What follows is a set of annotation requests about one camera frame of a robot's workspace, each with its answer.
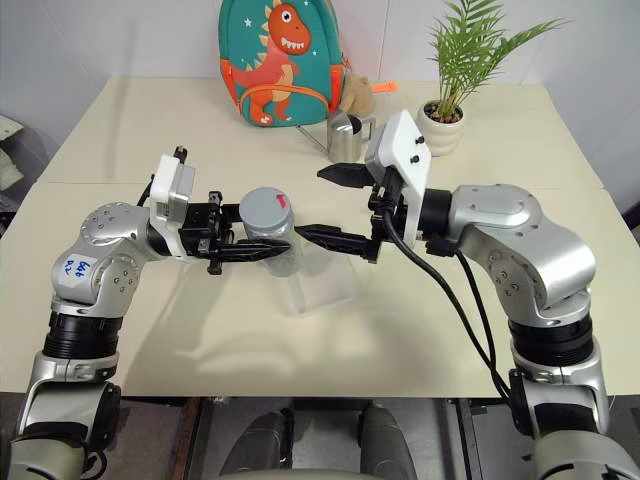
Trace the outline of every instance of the label sticker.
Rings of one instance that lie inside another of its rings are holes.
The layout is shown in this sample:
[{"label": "label sticker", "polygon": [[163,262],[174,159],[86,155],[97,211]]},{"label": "label sticker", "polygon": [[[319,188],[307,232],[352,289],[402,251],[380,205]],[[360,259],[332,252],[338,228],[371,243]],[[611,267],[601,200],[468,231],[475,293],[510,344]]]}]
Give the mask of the label sticker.
[{"label": "label sticker", "polygon": [[96,259],[84,255],[72,254],[62,262],[60,283],[65,287],[75,287],[86,278],[91,277],[91,268]]}]

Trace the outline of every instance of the palm plant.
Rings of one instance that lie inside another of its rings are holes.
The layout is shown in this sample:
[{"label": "palm plant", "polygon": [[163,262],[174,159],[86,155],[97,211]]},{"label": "palm plant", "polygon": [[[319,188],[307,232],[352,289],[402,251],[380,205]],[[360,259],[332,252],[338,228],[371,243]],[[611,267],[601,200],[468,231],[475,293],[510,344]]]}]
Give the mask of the palm plant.
[{"label": "palm plant", "polygon": [[498,24],[504,18],[497,0],[445,1],[451,14],[436,20],[433,29],[440,72],[440,102],[425,113],[436,121],[460,119],[460,104],[498,73],[501,62],[519,46],[565,23],[555,19],[516,33],[510,38]]}]

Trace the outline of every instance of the orange dinosaur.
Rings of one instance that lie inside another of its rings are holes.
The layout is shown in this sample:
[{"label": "orange dinosaur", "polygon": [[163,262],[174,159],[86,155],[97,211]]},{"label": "orange dinosaur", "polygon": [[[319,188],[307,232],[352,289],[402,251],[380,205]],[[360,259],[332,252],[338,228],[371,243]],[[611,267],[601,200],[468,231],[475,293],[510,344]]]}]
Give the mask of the orange dinosaur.
[{"label": "orange dinosaur", "polygon": [[[262,28],[269,35],[260,35],[260,42],[267,51],[258,53],[254,66],[247,64],[246,70],[232,68],[233,79],[245,88],[257,85],[293,85],[293,77],[300,73],[298,66],[289,60],[289,55],[302,55],[311,44],[311,34],[300,20],[298,11],[288,3],[273,0],[273,9],[265,7],[267,21]],[[275,102],[275,114],[284,122],[291,120],[286,113],[291,92],[262,90],[249,95],[249,116],[258,125],[268,126],[273,117],[264,111],[267,104]]]}]

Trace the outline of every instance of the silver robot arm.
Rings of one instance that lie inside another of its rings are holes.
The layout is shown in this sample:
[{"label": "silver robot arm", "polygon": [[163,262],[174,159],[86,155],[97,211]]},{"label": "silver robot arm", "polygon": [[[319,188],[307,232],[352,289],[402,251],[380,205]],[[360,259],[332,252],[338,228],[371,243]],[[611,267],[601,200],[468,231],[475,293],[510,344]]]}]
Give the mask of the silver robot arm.
[{"label": "silver robot arm", "polygon": [[445,236],[489,274],[509,318],[512,409],[535,440],[536,478],[640,479],[629,455],[604,436],[609,409],[591,333],[591,250],[548,220],[533,195],[509,185],[459,187]]},{"label": "silver robot arm", "polygon": [[9,479],[78,479],[89,453],[113,440],[120,388],[107,380],[118,363],[118,330],[145,263],[164,258],[148,225],[148,208],[105,205],[55,262],[50,330],[34,359]]},{"label": "silver robot arm", "polygon": [[427,241],[429,253],[458,250],[478,262],[508,317],[516,366],[509,403],[518,430],[534,438],[536,478],[640,480],[633,460],[604,435],[609,410],[589,315],[591,250],[548,220],[521,188],[425,190],[430,161],[409,113],[393,116],[376,131],[365,165],[336,164],[318,172],[341,186],[373,187],[371,238],[326,225],[296,231],[324,248],[375,263],[381,242],[391,239],[391,223],[394,241],[404,239],[403,251],[417,238]]},{"label": "silver robot arm", "polygon": [[53,266],[49,333],[35,356],[11,443],[9,480],[77,480],[101,460],[118,422],[120,388],[110,382],[118,363],[118,331],[149,261],[174,257],[246,262],[278,255],[289,245],[272,240],[232,243],[237,205],[189,204],[194,170],[186,150],[163,156],[138,202],[111,203],[92,212],[73,246]]}]

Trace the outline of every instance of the wall tile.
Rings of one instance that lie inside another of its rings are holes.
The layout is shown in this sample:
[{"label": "wall tile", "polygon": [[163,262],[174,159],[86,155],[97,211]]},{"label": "wall tile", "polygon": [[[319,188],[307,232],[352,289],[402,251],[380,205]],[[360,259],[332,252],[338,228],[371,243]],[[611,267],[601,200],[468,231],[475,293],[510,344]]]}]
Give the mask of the wall tile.
[{"label": "wall tile", "polygon": [[384,80],[437,80],[438,67],[428,60],[435,52],[432,41],[433,18],[445,11],[439,0],[389,0],[384,33],[382,68]]},{"label": "wall tile", "polygon": [[621,212],[640,201],[640,103],[591,157]]},{"label": "wall tile", "polygon": [[219,0],[60,0],[47,8],[103,81],[111,74],[219,76]]},{"label": "wall tile", "polygon": [[0,5],[0,111],[50,158],[100,91],[36,0]]},{"label": "wall tile", "polygon": [[598,43],[640,54],[637,0],[565,0],[563,15],[573,18]]},{"label": "wall tile", "polygon": [[[426,59],[435,55],[429,45],[434,17],[442,17],[446,6],[440,0],[390,1],[381,77],[436,81],[437,65]],[[529,28],[554,18],[560,5],[561,0],[506,0],[503,26],[510,33]],[[520,83],[543,38],[532,40],[513,52],[496,80]]]},{"label": "wall tile", "polygon": [[[595,4],[590,10],[607,8]],[[580,7],[567,2],[560,15],[576,20],[544,42],[527,81],[545,84],[558,112],[587,158],[630,114],[640,81],[640,56],[614,39],[594,36]]]},{"label": "wall tile", "polygon": [[389,0],[335,0],[342,48],[353,71],[377,79]]}]

